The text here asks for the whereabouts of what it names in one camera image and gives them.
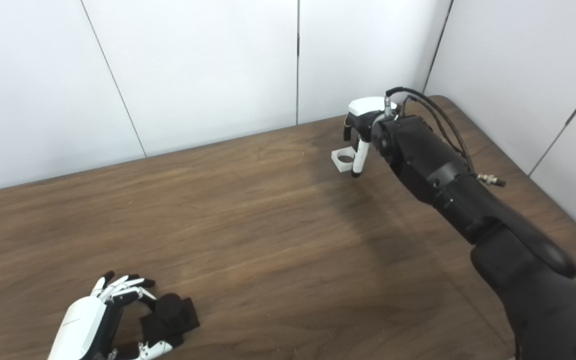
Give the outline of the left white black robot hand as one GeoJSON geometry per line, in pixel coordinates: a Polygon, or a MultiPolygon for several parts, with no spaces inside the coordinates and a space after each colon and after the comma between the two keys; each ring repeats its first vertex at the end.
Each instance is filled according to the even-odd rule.
{"type": "Polygon", "coordinates": [[[155,282],[137,274],[115,279],[113,271],[96,281],[88,296],[71,304],[55,335],[50,360],[155,360],[183,344],[184,334],[198,327],[194,305],[173,292],[161,297],[155,282]],[[140,319],[142,340],[114,344],[124,308],[146,305],[140,319]]]}

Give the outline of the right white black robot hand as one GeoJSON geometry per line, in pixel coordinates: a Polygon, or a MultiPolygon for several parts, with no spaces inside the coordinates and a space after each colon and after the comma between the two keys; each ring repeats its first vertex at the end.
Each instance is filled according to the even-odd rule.
{"type": "Polygon", "coordinates": [[[363,173],[378,121],[395,119],[397,108],[398,105],[393,104],[390,98],[382,96],[358,98],[348,105],[348,112],[343,121],[343,140],[351,141],[352,132],[356,133],[350,169],[353,178],[358,178],[363,173]]]}

